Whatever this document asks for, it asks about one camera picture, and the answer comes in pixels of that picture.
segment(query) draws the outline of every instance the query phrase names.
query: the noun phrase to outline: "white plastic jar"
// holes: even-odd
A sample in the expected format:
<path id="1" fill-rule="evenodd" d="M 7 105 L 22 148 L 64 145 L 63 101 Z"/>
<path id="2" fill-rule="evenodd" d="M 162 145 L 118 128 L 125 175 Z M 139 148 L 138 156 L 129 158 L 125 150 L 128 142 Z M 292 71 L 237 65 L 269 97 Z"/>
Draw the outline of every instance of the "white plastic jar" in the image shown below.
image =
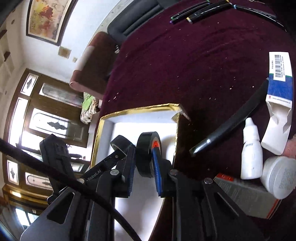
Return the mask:
<path id="1" fill-rule="evenodd" d="M 296 187 L 296 160 L 285 156 L 268 158 L 260 180 L 275 198 L 286 198 Z"/>

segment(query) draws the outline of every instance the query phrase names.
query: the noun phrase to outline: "brown armrest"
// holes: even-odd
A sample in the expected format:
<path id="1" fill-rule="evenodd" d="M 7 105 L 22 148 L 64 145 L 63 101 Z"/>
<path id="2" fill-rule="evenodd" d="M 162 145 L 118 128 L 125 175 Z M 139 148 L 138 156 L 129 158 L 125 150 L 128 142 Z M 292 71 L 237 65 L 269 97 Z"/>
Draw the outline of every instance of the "brown armrest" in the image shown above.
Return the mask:
<path id="1" fill-rule="evenodd" d="M 70 87 L 103 99 L 107 76 L 116 59 L 116 43 L 105 32 L 98 32 L 79 59 Z"/>

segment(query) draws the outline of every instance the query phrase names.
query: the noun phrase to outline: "painting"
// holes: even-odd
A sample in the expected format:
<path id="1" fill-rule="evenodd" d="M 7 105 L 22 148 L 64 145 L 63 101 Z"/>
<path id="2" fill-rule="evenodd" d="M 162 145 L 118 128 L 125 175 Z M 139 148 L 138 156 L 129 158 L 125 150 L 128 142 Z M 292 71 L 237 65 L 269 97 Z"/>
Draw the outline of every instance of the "painting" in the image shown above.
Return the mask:
<path id="1" fill-rule="evenodd" d="M 27 36 L 60 46 L 77 0 L 30 0 Z"/>

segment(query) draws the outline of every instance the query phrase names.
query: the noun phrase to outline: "barcode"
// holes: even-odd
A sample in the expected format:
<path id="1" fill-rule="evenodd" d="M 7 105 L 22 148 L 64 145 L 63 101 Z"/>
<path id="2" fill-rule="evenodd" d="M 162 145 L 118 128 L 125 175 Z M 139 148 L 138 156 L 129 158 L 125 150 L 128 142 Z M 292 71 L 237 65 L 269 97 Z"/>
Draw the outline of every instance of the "barcode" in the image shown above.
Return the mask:
<path id="1" fill-rule="evenodd" d="M 274 55 L 275 58 L 275 69 L 276 69 L 276 77 L 282 77 L 282 70 L 281 70 L 281 56 L 279 54 Z"/>

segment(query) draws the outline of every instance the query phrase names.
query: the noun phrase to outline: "barcode label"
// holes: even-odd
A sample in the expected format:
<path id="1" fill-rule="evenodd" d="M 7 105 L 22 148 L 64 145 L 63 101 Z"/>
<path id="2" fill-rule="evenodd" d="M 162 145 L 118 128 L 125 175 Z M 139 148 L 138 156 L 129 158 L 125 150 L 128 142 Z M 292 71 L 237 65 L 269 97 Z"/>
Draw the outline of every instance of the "barcode label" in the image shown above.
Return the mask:
<path id="1" fill-rule="evenodd" d="M 274 55 L 275 58 L 275 77 L 282 78 L 283 77 L 283 71 L 281 68 L 281 56 L 279 54 Z"/>
<path id="2" fill-rule="evenodd" d="M 269 52 L 269 73 L 274 80 L 286 81 L 286 76 L 292 76 L 292 68 L 288 52 Z"/>

